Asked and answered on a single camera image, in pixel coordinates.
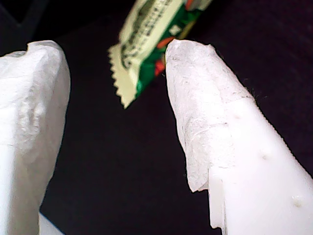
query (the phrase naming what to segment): white plastic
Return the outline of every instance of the white plastic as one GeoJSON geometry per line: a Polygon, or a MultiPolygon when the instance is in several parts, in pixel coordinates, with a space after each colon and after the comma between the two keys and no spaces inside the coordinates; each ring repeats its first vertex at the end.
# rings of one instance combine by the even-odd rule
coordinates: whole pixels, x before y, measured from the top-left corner
{"type": "Polygon", "coordinates": [[[210,45],[173,40],[168,93],[192,191],[224,235],[313,235],[313,179],[210,45]]]}
{"type": "MultiPolygon", "coordinates": [[[[39,207],[59,152],[70,89],[53,41],[0,58],[0,234],[39,233],[39,207]]],[[[41,217],[45,226],[52,224],[41,217]]]]}

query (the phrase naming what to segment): small bump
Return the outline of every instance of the small bump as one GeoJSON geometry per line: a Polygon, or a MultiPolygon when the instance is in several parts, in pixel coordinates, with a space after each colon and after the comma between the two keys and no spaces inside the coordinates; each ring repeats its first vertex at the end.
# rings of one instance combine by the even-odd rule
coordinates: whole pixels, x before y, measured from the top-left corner
{"type": "Polygon", "coordinates": [[[298,195],[297,196],[293,196],[292,197],[292,201],[293,201],[293,205],[295,207],[298,207],[298,208],[302,207],[303,202],[302,202],[302,199],[301,199],[300,196],[298,196],[298,195]]]}

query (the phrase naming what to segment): black background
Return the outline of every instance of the black background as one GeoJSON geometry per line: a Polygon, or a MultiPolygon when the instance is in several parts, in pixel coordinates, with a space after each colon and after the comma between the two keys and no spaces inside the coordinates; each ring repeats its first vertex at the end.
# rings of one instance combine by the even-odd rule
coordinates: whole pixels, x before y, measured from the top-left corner
{"type": "MultiPolygon", "coordinates": [[[[114,94],[107,49],[133,2],[52,0],[40,22],[34,40],[59,43],[72,78],[41,212],[67,235],[221,234],[188,188],[165,78],[127,110],[114,94]]],[[[312,175],[312,1],[214,0],[188,39],[217,49],[312,175]]]]}

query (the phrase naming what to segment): crumpled tissue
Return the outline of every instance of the crumpled tissue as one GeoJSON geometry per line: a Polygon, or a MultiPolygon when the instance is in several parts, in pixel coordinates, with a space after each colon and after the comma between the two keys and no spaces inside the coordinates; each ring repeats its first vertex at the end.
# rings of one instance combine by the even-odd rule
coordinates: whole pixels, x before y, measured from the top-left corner
{"type": "Polygon", "coordinates": [[[61,145],[69,92],[67,61],[55,42],[32,42],[27,51],[0,57],[1,235],[57,234],[44,216],[39,219],[39,208],[61,145]]]}
{"type": "Polygon", "coordinates": [[[312,235],[313,179],[211,45],[173,40],[168,96],[192,191],[224,235],[312,235]]]}

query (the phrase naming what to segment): green wrapper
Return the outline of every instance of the green wrapper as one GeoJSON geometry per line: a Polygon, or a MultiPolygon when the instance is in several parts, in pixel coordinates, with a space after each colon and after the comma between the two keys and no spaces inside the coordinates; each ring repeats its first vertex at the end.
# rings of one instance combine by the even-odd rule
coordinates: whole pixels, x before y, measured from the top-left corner
{"type": "Polygon", "coordinates": [[[116,94],[127,108],[165,69],[165,51],[184,39],[212,0],[137,0],[109,49],[116,94]]]}

